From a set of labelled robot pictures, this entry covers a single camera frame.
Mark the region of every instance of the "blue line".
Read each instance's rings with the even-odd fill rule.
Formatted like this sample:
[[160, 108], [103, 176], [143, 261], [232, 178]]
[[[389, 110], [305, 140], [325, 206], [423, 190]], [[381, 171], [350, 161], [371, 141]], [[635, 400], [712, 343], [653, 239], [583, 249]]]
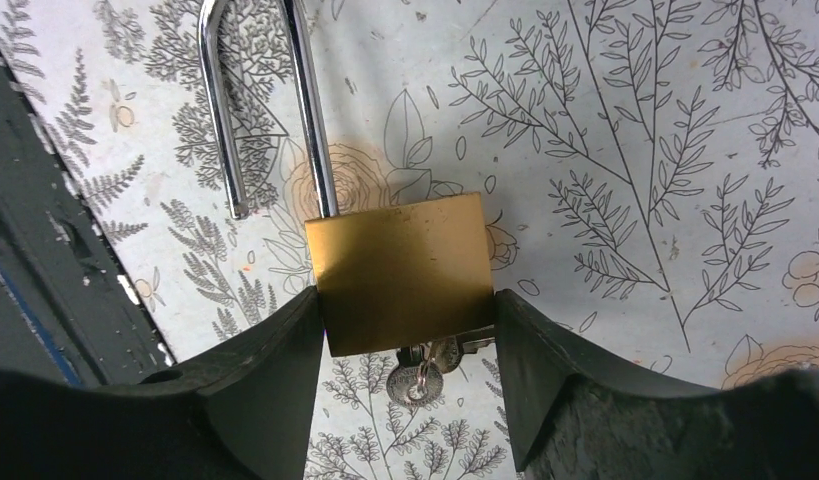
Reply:
[[18, 306], [20, 309], [20, 314], [23, 316], [24, 320], [26, 320], [26, 326], [29, 327], [29, 330], [35, 335], [35, 338], [38, 339], [38, 342], [44, 347], [44, 350], [47, 351], [47, 355], [56, 364], [56, 367], [62, 373], [62, 377], [64, 377], [65, 381], [68, 385], [74, 387], [82, 387], [84, 383], [82, 379], [76, 374], [73, 367], [71, 367], [70, 363], [68, 363], [67, 359], [64, 357], [62, 352], [59, 351], [59, 348], [56, 346], [56, 343], [53, 341], [52, 335], [50, 332], [44, 328], [44, 325], [38, 320], [38, 317], [35, 316], [35, 313], [23, 299], [20, 291], [17, 287], [12, 283], [11, 279], [6, 275], [6, 272], [0, 267], [0, 283], [7, 290], [7, 294], [11, 299], [14, 301], [15, 305]]

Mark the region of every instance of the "padlock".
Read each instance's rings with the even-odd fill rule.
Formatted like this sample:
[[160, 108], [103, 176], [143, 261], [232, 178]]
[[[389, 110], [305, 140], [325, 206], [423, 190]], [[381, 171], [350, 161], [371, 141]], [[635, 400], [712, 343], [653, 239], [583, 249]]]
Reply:
[[[225, 3], [217, 0], [214, 10]], [[293, 0], [279, 6], [321, 214], [305, 228], [330, 353], [396, 349], [491, 325], [494, 288], [479, 193], [339, 215], [305, 17]], [[204, 13], [210, 31], [201, 31], [201, 66], [230, 212], [241, 219], [247, 195], [220, 75], [220, 15]]]

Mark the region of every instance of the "gold padlock body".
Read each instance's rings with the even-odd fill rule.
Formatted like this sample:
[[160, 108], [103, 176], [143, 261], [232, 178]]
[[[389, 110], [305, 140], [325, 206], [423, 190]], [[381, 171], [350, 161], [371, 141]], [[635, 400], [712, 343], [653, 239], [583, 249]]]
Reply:
[[479, 193], [306, 222], [333, 357], [494, 323]]

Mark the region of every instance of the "tabletop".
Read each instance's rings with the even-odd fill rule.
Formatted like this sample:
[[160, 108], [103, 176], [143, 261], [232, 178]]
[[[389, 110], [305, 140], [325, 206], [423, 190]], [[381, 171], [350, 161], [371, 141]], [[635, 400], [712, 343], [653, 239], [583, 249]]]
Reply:
[[[341, 210], [481, 192], [496, 288], [645, 367], [819, 367], [819, 0], [305, 0]], [[312, 283], [317, 216], [276, 5], [220, 39], [254, 214], [228, 217], [199, 0], [0, 0], [66, 187], [186, 360]], [[514, 478], [493, 348], [389, 402], [325, 349], [306, 478]]]

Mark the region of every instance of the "open shackle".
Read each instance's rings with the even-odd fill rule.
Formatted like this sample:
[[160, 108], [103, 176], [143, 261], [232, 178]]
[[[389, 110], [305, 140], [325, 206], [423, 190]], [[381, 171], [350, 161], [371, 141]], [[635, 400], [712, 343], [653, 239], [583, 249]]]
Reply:
[[[233, 120], [218, 54], [218, 29], [221, 16], [229, 2], [230, 0], [203, 2], [197, 21], [197, 46], [230, 215], [235, 220], [241, 220], [249, 215], [250, 205], [235, 147]], [[323, 112], [312, 62], [312, 48], [306, 30], [306, 17], [300, 4], [299, 0], [277, 0], [289, 43], [297, 101], [300, 105], [300, 119], [303, 123], [306, 153], [315, 180], [318, 209], [321, 217], [327, 218], [339, 214], [338, 200], [327, 150]]]

